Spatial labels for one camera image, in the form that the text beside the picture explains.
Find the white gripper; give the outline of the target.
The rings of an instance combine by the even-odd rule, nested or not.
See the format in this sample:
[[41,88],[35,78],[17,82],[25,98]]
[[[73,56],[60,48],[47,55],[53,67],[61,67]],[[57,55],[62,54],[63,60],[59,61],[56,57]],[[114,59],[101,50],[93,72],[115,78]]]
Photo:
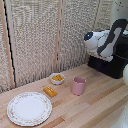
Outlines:
[[88,54],[90,56],[93,56],[93,57],[96,57],[98,59],[102,59],[102,60],[105,60],[105,61],[108,61],[108,62],[112,61],[112,59],[113,59],[113,56],[103,57],[103,56],[100,56],[97,52],[90,52],[90,51],[88,51]]

